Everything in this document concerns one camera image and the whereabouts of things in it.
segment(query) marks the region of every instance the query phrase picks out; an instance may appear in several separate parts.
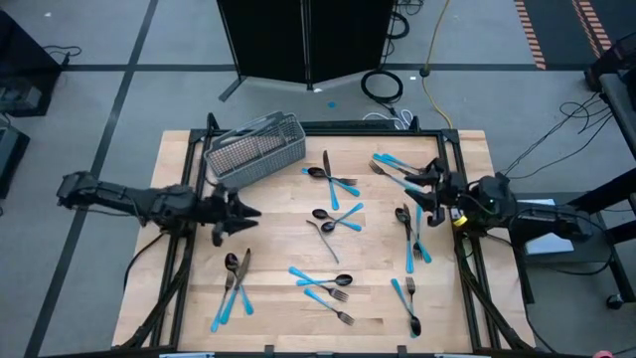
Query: wooden table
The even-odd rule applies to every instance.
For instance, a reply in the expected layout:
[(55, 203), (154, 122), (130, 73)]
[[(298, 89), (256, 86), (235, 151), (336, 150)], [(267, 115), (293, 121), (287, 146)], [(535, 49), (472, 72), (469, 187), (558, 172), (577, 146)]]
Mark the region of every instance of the wooden table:
[[(153, 187), (179, 183), (188, 135), (187, 131), (164, 132)], [(492, 175), (484, 133), (460, 131), (460, 138), (468, 180)], [(327, 238), (340, 258), (339, 265), (315, 229), (305, 222), (315, 220), (311, 216), (313, 209), (331, 207), (327, 182), (301, 173), (303, 167), (322, 166), (323, 149), (329, 149), (335, 175), (359, 179), (359, 198), (336, 189), (339, 214), (357, 203), (365, 205), (350, 218), (363, 226), (361, 233), (341, 226)], [(396, 352), (398, 345), (405, 345), (409, 353), (471, 351), (448, 220), (437, 228), (422, 225), (423, 243), (433, 261), (430, 265), (415, 262), (414, 311), (422, 322), (422, 334), (416, 339), (409, 337), (407, 313), (390, 280), (395, 277), (403, 284), (406, 277), (404, 228), (395, 218), (394, 209), (407, 203), (415, 213), (414, 202), (402, 187), (371, 171), (368, 162), (374, 152), (389, 152), (424, 166), (437, 156), (437, 146), (433, 138), (424, 137), (307, 137), (305, 159), (240, 191), (246, 204), (263, 213), (258, 227), (226, 238), (220, 248), (211, 243), (210, 226), (198, 230), (179, 350), (262, 352), (264, 345), (273, 344), (276, 352)], [(493, 234), (507, 235), (504, 230)], [(156, 235), (157, 228), (140, 230), (137, 250)], [(166, 239), (159, 242), (133, 267), (113, 344), (129, 338), (156, 302), (167, 243)], [(495, 305), (520, 336), (534, 345), (512, 251), (494, 241), (482, 243)], [(244, 313), (239, 296), (230, 322), (213, 334), (210, 326), (227, 275), (224, 257), (233, 252), (242, 259), (247, 248), (251, 248), (251, 264), (243, 283), (255, 314)], [(354, 283), (343, 288), (349, 293), (349, 301), (334, 304), (353, 316), (356, 323), (343, 324), (333, 312), (307, 297), (303, 288), (295, 285), (297, 277), (287, 272), (290, 266), (315, 278), (351, 274)], [(315, 291), (334, 301), (319, 288)], [(483, 311), (475, 302), (482, 345), (488, 346)], [(162, 334), (164, 343), (172, 313), (170, 307)]]

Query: utensil basket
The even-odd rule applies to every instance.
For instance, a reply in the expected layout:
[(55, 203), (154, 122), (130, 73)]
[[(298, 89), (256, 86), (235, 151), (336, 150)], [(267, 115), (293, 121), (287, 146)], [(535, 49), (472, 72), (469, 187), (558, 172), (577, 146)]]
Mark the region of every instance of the utensil basket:
[(279, 111), (216, 138), (204, 156), (217, 180), (240, 189), (304, 158), (305, 152), (298, 119)]

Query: black metal frame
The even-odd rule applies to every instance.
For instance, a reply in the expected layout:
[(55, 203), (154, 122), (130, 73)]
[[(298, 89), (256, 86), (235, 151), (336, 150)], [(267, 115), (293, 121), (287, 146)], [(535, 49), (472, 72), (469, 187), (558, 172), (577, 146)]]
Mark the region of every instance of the black metal frame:
[[(192, 167), (195, 160), (195, 147), (198, 143), (203, 141), (204, 151), (210, 147), (211, 139), (214, 136), (222, 135), (227, 130), (220, 130), (214, 117), (210, 114), (208, 117), (208, 129), (192, 129), (190, 131), (190, 137), (188, 142), (188, 150), (186, 152), (186, 161), (183, 168), (181, 183), (188, 185), (190, 183)], [(453, 149), (453, 159), (456, 164), (456, 171), (467, 182), (466, 171), (464, 167), (463, 156), (461, 153), (461, 147), (459, 143), (459, 134), (454, 129), (442, 129), (442, 130), (420, 130), (418, 119), (415, 118), (408, 130), (385, 130), (385, 129), (329, 129), (329, 128), (307, 128), (305, 130), (309, 136), (421, 136), (421, 137), (433, 137), (437, 141), (437, 150), (440, 158), (444, 162), (446, 170), (449, 170), (448, 154), (446, 152), (446, 143), (450, 143)], [(200, 158), (199, 172), (196, 180), (195, 191), (198, 195), (202, 195), (206, 173), (206, 161), (203, 156)], [(166, 264), (164, 266), (164, 272), (161, 282), (160, 298), (150, 312), (148, 318), (144, 321), (144, 324), (139, 327), (137, 333), (122, 346), (114, 347), (110, 351), (102, 352), (87, 352), (74, 355), (65, 355), (68, 357), (76, 358), (88, 358), (88, 357), (158, 357), (159, 354), (175, 353), (179, 345), (179, 336), (181, 333), (181, 323), (183, 320), (183, 311), (185, 308), (185, 296), (188, 287), (189, 272), (192, 263), (194, 241), (196, 237), (197, 225), (193, 224), (188, 228), (188, 235), (178, 236), (173, 235), (170, 238), (168, 252), (166, 256)], [(466, 253), (463, 250), (462, 240), (459, 234), (453, 231), (453, 238), (455, 243), (455, 254), (457, 261), (463, 263), (466, 260)], [(174, 274), (175, 260), (177, 257), (178, 244), (181, 240), (186, 241), (184, 248), (183, 258), (180, 263), (179, 269)], [(476, 276), (478, 277), (478, 284), (481, 285), (485, 291), (485, 295), (490, 298), (490, 291), (488, 287), (488, 281), (486, 276), (486, 270), (484, 266), (483, 256), (479, 240), (471, 239), (473, 248), (472, 257), (475, 260)], [(567, 358), (577, 357), (572, 355), (560, 355), (550, 353), (540, 353), (533, 351), (520, 351), (520, 350), (502, 350), (499, 342), (499, 333), (496, 325), (493, 322), (493, 317), (486, 315), (486, 324), (488, 329), (488, 336), (490, 339), (491, 347), (483, 347), (481, 344), (481, 336), (479, 333), (479, 324), (475, 312), (475, 304), (473, 301), (473, 291), (470, 285), (462, 279), (461, 281), (462, 294), (464, 298), (464, 305), (466, 310), (466, 319), (468, 324), (468, 331), (470, 334), (471, 348), (474, 354), (488, 354), (492, 357), (546, 357), (546, 358)], [(164, 324), (165, 308), (168, 303), (174, 298), (176, 294), (176, 304), (174, 311), (174, 318), (172, 321), (172, 329), (170, 333), (170, 339), (168, 345), (160, 345), (162, 327)], [(148, 335), (150, 337), (150, 346), (142, 347), (144, 341), (146, 341)], [(433, 353), (426, 354), (408, 354), (405, 346), (397, 346), (397, 353), (276, 353), (276, 357), (288, 357), (288, 358), (305, 358), (315, 355), (316, 357), (325, 355), (338, 357), (377, 357), (377, 358), (405, 358), (405, 357), (434, 357)], [(215, 353), (216, 357), (274, 357), (274, 347), (267, 345), (264, 347), (263, 352), (221, 352)]]

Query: floor mat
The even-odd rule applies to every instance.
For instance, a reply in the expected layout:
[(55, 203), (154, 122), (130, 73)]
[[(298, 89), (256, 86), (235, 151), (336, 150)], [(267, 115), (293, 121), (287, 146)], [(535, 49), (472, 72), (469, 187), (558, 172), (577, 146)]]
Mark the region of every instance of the floor mat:
[(537, 67), (585, 69), (636, 31), (633, 0), (517, 0)]

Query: spoon head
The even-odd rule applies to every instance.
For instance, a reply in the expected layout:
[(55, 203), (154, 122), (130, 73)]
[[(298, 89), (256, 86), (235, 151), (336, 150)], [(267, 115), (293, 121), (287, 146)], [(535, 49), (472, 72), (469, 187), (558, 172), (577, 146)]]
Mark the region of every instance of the spoon head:
[(309, 173), (309, 175), (315, 178), (324, 178), (327, 176), (327, 173), (325, 173), (325, 170), (323, 168), (311, 167), (307, 169), (307, 172)]
[(311, 215), (313, 215), (314, 218), (316, 218), (316, 219), (327, 219), (327, 218), (329, 218), (329, 214), (327, 214), (327, 212), (325, 210), (322, 210), (322, 209), (315, 209), (314, 211), (311, 212)]
[(410, 220), (410, 216), (404, 212), (403, 208), (396, 208), (396, 218), (401, 222), (405, 223)]
[(350, 285), (354, 278), (350, 274), (342, 273), (336, 277), (336, 284), (338, 285)]
[(419, 323), (419, 319), (414, 315), (410, 317), (410, 330), (416, 337), (419, 337), (421, 334), (421, 324)]
[(334, 231), (335, 227), (336, 224), (334, 224), (334, 222), (326, 222), (320, 227), (320, 230), (322, 230), (323, 233), (331, 233), (332, 231)]
[(229, 253), (226, 255), (226, 269), (230, 271), (236, 271), (239, 269), (239, 258), (233, 253)]

